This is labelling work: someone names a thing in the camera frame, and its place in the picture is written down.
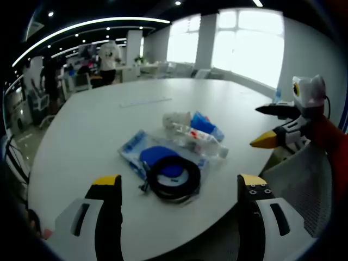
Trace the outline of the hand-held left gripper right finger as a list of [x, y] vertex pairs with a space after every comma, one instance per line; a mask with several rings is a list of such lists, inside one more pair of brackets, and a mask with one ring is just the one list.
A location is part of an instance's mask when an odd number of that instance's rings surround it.
[[238, 260], [298, 260], [316, 242], [304, 218], [258, 176], [238, 176]]

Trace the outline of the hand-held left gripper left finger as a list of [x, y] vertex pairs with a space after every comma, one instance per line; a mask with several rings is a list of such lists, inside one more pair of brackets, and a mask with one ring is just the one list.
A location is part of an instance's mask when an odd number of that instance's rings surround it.
[[62, 260], [122, 260], [122, 179], [95, 180], [55, 220], [47, 243]]

